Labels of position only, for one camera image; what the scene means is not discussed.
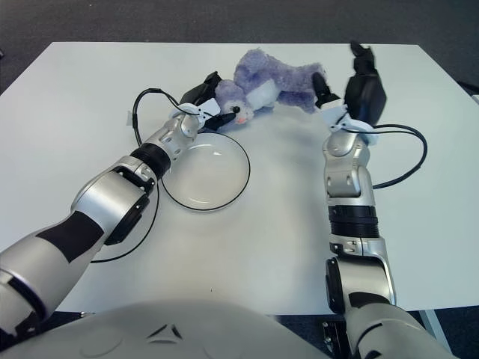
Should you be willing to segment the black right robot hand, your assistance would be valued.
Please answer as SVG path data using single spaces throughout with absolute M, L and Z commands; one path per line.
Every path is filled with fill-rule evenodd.
M 315 106 L 330 129 L 341 129 L 357 122 L 375 126 L 386 104 L 387 96 L 372 49 L 355 40 L 350 42 L 350 49 L 354 55 L 355 73 L 349 78 L 342 97 L 330 90 L 318 72 L 311 76 L 317 98 Z

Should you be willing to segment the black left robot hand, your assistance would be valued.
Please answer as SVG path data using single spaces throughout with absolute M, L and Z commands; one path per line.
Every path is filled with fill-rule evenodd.
M 211 99 L 214 99 L 216 103 L 219 104 L 219 102 L 216 100 L 216 88 L 221 80 L 222 78 L 217 71 L 209 74 L 203 83 L 184 93 L 180 100 L 180 104 L 182 105 L 183 103 L 190 103 L 201 109 L 203 108 L 203 104 Z M 202 109 L 202 112 L 207 112 L 207 114 L 205 114 L 203 128 L 211 131 L 217 131 L 220 127 L 232 122 L 239 111 L 230 109 L 226 110 L 225 113 L 222 113 L 221 109 L 218 111 L 204 111 Z

